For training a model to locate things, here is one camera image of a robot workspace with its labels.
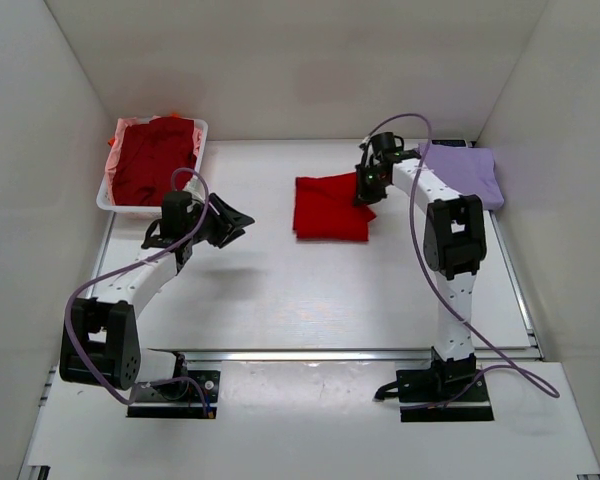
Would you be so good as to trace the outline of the bright red t shirt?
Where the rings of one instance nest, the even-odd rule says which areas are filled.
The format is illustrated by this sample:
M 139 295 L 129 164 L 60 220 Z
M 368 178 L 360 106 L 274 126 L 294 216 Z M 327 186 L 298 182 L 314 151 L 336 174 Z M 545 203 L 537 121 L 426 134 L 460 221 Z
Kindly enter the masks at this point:
M 354 204 L 354 172 L 326 177 L 297 177 L 292 230 L 301 241 L 366 243 L 376 218 L 366 205 Z

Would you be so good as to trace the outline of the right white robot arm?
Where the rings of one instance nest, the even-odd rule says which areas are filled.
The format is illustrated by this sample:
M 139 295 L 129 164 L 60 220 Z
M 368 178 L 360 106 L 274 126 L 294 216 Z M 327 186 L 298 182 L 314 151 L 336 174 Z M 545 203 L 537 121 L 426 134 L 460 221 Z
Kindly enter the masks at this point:
M 374 400 L 414 393 L 426 402 L 453 399 L 478 374 L 472 342 L 473 287 L 486 257 L 483 206 L 476 195 L 463 195 L 433 173 L 423 154 L 404 148 L 391 132 L 366 137 L 355 167 L 354 204 L 371 205 L 387 197 L 394 186 L 409 195 L 410 229 L 415 210 L 425 214 L 424 237 L 416 243 L 416 257 L 426 273 L 433 273 L 439 300 L 436 341 L 430 366 L 408 372 L 380 387 Z

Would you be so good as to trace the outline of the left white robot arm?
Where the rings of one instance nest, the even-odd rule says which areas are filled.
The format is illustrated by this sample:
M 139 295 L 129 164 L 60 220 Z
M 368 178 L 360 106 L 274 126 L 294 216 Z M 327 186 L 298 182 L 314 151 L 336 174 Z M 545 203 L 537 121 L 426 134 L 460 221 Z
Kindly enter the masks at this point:
M 167 193 L 161 216 L 149 224 L 134 262 L 104 275 L 95 296 L 74 294 L 69 300 L 61 378 L 100 385 L 113 393 L 156 386 L 165 397 L 183 395 L 189 373 L 182 367 L 181 356 L 141 347 L 137 321 L 159 290 L 191 259 L 194 245 L 224 248 L 254 222 L 215 193 L 206 199 L 188 191 Z

